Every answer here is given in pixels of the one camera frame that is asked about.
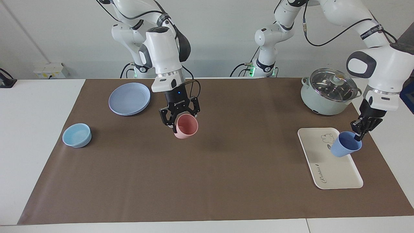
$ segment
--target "table surface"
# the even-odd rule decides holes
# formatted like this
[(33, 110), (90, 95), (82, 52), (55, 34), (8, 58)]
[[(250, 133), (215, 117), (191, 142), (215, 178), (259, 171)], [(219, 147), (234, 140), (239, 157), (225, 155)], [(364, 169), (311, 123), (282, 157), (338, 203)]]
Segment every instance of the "table surface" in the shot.
[[(366, 80), (355, 80), (364, 89)], [(84, 80), (19, 80), (0, 90), (1, 232), (412, 232), (414, 216), (165, 223), (78, 223), (13, 226), (29, 199)], [(353, 101), (359, 106), (362, 98)], [(375, 143), (414, 206), (414, 116), (400, 101), (373, 132)]]

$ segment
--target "brown table mat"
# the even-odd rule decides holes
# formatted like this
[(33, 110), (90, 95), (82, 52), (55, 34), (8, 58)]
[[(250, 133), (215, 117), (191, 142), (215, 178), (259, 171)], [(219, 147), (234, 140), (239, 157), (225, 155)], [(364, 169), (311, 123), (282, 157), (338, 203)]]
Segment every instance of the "brown table mat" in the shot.
[(312, 113), (300, 79), (201, 80), (200, 128), (186, 140), (162, 124), (162, 93), (136, 116), (111, 112), (109, 95), (127, 82), (152, 84), (85, 82), (64, 129), (86, 123), (92, 141), (58, 140), (18, 224), (414, 215), (370, 135), (353, 154), (363, 188), (314, 185), (298, 129), (350, 130), (358, 115)]

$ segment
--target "white tray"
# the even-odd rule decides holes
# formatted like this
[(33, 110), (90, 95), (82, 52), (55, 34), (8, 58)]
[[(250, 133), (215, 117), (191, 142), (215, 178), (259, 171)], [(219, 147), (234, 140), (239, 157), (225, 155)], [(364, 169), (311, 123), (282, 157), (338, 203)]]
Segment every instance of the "white tray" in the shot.
[(330, 151), (338, 135), (334, 128), (298, 130), (313, 181), (320, 189), (361, 188), (363, 180), (351, 155), (338, 158)]

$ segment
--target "textured blue cup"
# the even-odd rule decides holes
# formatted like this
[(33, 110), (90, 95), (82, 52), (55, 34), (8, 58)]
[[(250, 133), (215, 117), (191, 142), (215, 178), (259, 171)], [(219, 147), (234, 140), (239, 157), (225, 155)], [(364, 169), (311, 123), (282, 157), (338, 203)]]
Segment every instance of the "textured blue cup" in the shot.
[(62, 136), (63, 143), (74, 148), (81, 148), (88, 145), (91, 139), (91, 129), (88, 125), (82, 123), (70, 126)]
[(345, 131), (339, 134), (331, 147), (331, 153), (336, 157), (343, 157), (362, 148), (362, 141), (354, 139), (355, 133)]

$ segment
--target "white wall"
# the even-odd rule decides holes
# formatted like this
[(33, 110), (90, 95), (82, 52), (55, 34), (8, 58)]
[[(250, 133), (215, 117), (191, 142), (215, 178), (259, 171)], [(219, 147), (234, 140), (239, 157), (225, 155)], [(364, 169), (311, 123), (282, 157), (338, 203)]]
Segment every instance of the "white wall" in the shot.
[[(397, 38), (414, 21), (413, 0), (362, 0)], [(256, 50), (254, 33), (274, 22), (278, 0), (158, 0), (188, 37), (192, 53), (185, 63), (195, 76), (228, 76)], [(4, 3), (15, 16), (5, 14)], [(352, 30), (324, 47), (303, 36), (300, 13), (296, 35), (277, 45), (279, 77), (303, 77), (331, 67), (345, 71), (349, 54), (365, 48)], [(16, 78), (32, 78), (34, 62), (45, 58), (19, 28), (20, 23), (51, 62), (63, 62), (71, 78), (117, 78), (129, 52), (112, 39), (116, 23), (94, 0), (0, 0), (0, 66)], [(322, 43), (343, 30), (330, 24), (320, 7), (307, 11), (308, 36)]]

